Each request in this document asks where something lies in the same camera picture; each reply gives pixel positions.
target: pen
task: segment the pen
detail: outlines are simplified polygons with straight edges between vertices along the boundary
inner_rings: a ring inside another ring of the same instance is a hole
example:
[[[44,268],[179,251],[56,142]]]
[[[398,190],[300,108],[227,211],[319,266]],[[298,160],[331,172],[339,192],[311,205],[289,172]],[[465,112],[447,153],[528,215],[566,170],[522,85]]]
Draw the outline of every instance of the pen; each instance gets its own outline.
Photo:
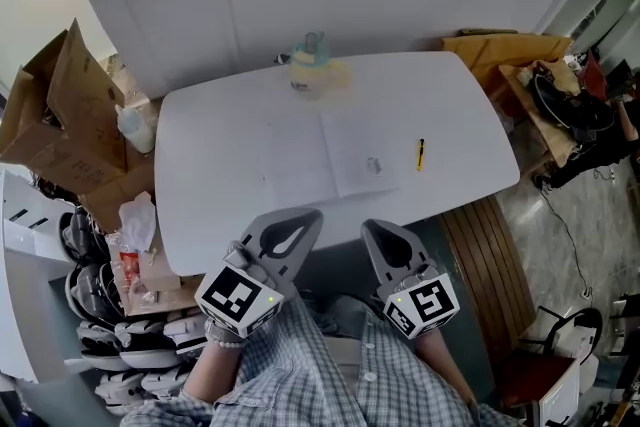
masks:
[[[416,169],[422,171],[422,157],[424,155],[424,139],[420,139],[420,145],[418,146],[418,165]]]

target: tiled floor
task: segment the tiled floor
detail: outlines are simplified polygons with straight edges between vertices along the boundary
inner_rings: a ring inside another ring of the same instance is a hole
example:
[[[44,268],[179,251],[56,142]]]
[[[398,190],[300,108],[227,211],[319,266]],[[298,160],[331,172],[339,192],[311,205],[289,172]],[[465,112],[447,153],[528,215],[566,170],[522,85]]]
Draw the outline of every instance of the tiled floor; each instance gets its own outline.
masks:
[[[520,160],[522,151],[513,138],[512,144]],[[599,353],[608,350],[613,340],[607,322],[611,302],[622,293],[640,292],[640,216],[634,215],[627,191],[633,183],[632,170],[626,160],[613,169],[615,183],[587,171],[547,195],[569,227],[582,273],[593,289],[593,306],[605,319]],[[604,177],[610,176],[608,168],[599,170]],[[571,241],[532,182],[522,180],[497,197],[520,251],[534,304],[562,315],[588,307],[591,300],[581,297],[585,286]],[[554,321],[539,314],[529,334],[546,334]]]

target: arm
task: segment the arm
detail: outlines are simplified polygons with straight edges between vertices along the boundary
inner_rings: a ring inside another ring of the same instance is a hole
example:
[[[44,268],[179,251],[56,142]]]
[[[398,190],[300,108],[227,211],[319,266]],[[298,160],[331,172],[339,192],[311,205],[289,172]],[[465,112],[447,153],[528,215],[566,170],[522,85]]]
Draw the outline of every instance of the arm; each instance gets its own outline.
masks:
[[[465,404],[475,403],[476,399],[458,366],[449,354],[449,349],[439,329],[435,329],[415,341],[416,355],[438,373],[458,392]]]
[[[631,123],[629,114],[627,114],[627,109],[625,109],[622,102],[618,103],[618,113],[620,114],[620,124],[622,125],[622,131],[624,132],[625,139],[627,141],[637,141],[638,130],[633,123]]]
[[[189,374],[184,391],[213,404],[233,389],[241,352],[241,349],[227,349],[208,343]]]

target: notebook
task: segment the notebook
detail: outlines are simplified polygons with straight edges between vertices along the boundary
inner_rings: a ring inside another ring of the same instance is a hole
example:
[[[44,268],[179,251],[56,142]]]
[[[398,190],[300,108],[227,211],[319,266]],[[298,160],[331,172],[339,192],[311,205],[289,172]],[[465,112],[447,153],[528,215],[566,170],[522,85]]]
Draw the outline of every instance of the notebook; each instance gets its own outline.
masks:
[[[273,208],[397,188],[389,159],[357,110],[303,112],[267,123],[266,180]]]

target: checkered shirt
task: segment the checkered shirt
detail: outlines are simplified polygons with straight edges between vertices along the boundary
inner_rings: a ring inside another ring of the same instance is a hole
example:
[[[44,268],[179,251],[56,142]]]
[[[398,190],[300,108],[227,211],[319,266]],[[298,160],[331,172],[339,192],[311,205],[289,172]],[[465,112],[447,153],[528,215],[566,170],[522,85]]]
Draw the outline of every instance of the checkered shirt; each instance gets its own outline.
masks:
[[[183,391],[167,401],[147,402],[121,426],[517,425],[484,405],[472,418],[457,393],[400,336],[367,314],[353,396],[307,307],[295,298],[251,336],[229,394],[211,405]]]

